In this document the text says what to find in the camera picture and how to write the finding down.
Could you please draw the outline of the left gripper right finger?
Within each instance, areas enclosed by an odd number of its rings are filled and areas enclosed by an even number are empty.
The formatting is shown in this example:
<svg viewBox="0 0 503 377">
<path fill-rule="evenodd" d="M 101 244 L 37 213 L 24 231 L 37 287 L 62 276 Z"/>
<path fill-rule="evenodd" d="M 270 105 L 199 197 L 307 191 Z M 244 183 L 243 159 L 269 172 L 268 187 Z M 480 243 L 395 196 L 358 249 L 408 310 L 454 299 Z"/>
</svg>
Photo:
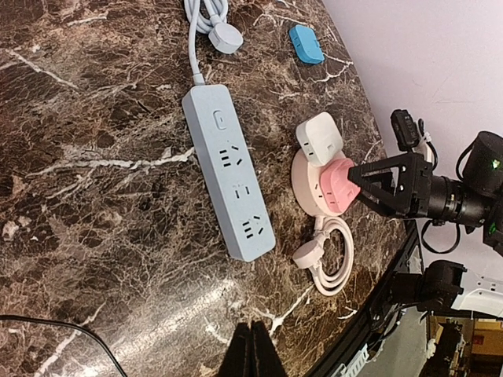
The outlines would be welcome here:
<svg viewBox="0 0 503 377">
<path fill-rule="evenodd" d="M 265 324 L 262 321 L 253 321 L 251 325 L 251 376 L 285 376 L 285 370 Z"/>
</svg>

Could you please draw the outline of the blue plug adapter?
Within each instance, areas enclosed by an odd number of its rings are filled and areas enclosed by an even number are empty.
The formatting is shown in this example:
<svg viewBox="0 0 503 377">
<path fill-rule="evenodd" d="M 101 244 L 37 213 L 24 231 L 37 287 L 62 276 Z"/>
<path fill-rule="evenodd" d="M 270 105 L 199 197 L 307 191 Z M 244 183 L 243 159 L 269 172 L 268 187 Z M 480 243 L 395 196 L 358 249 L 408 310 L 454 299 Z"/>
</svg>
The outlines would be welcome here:
<svg viewBox="0 0 503 377">
<path fill-rule="evenodd" d="M 288 34 L 297 57 L 303 63 L 316 65 L 325 60 L 320 42 L 312 28 L 298 24 L 292 27 Z"/>
</svg>

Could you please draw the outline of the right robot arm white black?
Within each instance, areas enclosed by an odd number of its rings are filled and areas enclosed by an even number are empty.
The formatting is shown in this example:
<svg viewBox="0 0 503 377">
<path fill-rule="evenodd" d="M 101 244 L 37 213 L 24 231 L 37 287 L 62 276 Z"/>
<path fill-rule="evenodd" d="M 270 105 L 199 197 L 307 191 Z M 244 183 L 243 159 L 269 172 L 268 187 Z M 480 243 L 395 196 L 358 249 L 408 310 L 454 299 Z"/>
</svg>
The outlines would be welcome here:
<svg viewBox="0 0 503 377">
<path fill-rule="evenodd" d="M 481 131 L 464 150 L 459 180 L 436 176 L 415 152 L 362 164 L 348 171 L 361 192 L 359 200 L 389 218 L 424 218 L 457 230 L 483 230 L 483 244 L 502 252 L 502 138 Z M 502 279 L 479 275 L 447 260 L 434 261 L 422 274 L 397 273 L 388 296 L 402 309 L 422 312 L 474 312 L 502 317 Z"/>
</svg>

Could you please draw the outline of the white plug adapter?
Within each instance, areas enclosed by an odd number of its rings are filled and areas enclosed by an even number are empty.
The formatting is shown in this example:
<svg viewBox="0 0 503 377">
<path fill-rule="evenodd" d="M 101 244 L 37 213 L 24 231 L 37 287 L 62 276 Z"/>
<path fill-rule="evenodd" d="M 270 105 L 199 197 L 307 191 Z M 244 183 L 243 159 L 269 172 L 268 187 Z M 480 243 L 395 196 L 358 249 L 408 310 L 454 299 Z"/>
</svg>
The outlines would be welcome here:
<svg viewBox="0 0 503 377">
<path fill-rule="evenodd" d="M 343 138 L 334 118 L 321 112 L 296 127 L 296 139 L 307 161 L 323 167 L 343 149 Z"/>
</svg>

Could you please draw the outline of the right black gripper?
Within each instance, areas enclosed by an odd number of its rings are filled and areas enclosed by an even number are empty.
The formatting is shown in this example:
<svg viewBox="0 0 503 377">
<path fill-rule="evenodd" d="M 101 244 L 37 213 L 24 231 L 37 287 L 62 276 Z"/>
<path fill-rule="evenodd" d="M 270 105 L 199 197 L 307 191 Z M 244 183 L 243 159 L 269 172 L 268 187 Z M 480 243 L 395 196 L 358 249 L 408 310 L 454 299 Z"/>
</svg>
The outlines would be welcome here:
<svg viewBox="0 0 503 377">
<path fill-rule="evenodd" d="M 357 199 L 387 218 L 425 218 L 431 194 L 432 163 L 421 154 L 404 153 L 351 167 L 348 179 L 362 191 Z M 394 192 L 390 199 L 372 199 L 367 192 Z"/>
</svg>

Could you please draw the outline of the pink plug adapter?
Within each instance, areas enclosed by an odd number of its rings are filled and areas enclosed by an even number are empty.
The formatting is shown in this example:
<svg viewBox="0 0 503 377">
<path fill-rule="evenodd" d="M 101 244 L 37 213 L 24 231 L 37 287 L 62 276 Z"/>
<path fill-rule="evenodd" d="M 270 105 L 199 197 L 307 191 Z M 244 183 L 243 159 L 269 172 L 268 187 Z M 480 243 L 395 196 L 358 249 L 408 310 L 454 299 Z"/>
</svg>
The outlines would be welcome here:
<svg viewBox="0 0 503 377">
<path fill-rule="evenodd" d="M 354 163 L 349 158 L 334 159 L 322 172 L 320 186 L 323 198 L 334 213 L 342 214 L 353 203 L 361 189 L 348 179 Z"/>
</svg>

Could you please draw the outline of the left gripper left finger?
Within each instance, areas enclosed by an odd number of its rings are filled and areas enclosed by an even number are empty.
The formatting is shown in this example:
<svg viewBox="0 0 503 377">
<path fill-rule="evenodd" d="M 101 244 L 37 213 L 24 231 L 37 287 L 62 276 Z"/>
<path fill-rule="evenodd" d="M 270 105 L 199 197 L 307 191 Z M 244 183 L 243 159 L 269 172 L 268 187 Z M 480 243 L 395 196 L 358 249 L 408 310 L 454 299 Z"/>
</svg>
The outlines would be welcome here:
<svg viewBox="0 0 503 377">
<path fill-rule="evenodd" d="M 251 375 L 251 340 L 252 334 L 248 324 L 239 323 L 222 362 L 223 377 L 248 377 Z"/>
</svg>

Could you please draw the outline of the round pink power socket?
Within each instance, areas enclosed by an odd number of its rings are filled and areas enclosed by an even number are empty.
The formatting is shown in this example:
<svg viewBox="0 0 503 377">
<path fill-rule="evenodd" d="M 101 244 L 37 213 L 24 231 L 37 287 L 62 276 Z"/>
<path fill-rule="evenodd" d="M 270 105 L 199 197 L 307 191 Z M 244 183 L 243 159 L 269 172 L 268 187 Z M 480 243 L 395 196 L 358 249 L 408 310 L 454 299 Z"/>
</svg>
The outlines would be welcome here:
<svg viewBox="0 0 503 377">
<path fill-rule="evenodd" d="M 342 152 L 337 153 L 335 159 L 341 158 L 346 157 Z M 315 167 L 311 165 L 302 149 L 297 151 L 292 161 L 291 181 L 294 196 L 300 207 L 311 217 L 337 217 L 341 215 L 330 211 L 322 195 L 320 176 L 327 166 Z"/>
</svg>

